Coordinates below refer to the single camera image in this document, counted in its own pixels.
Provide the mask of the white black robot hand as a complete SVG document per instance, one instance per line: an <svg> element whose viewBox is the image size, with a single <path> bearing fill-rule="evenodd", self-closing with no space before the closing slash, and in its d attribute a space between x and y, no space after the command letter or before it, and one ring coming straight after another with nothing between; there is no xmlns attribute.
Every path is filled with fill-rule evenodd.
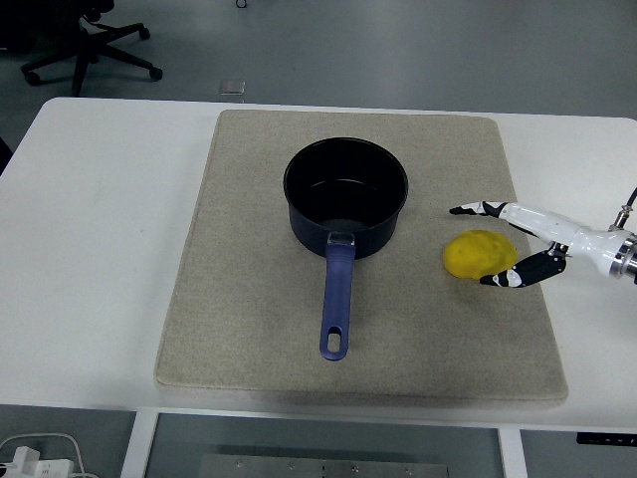
<svg viewBox="0 0 637 478"><path fill-rule="evenodd" d="M453 207L450 213L499 218L548 245L508 269L480 278L483 285L501 288L523 288L552 278L565 271L569 257L588 258L608 275L628 237L626 232L596 231L556 213L516 202L479 201Z"/></svg>

